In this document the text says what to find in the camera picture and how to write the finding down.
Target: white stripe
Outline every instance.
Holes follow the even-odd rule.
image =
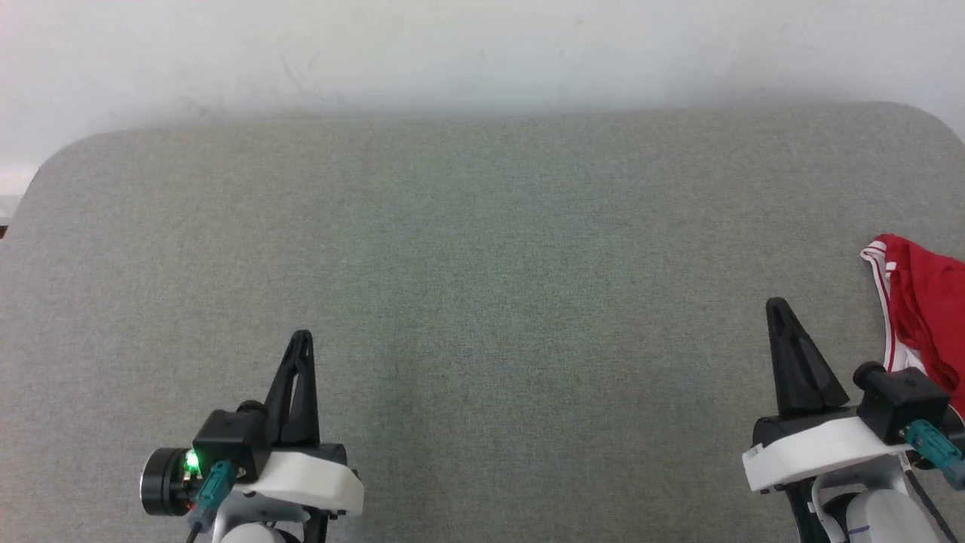
[[[883,284],[879,277],[881,272],[881,265],[884,263],[885,255],[878,254],[875,250],[863,250],[861,251],[861,258],[868,261],[871,264],[871,279],[874,280],[874,286],[878,289],[878,298],[881,300],[881,312],[885,314],[885,357],[881,360],[881,363],[888,368],[888,361],[892,359],[892,320],[888,315],[888,285]]]

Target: green led light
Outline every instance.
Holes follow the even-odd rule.
[[[198,460],[198,453],[194,449],[184,454],[184,466],[189,472],[197,473],[201,471],[201,461]]]

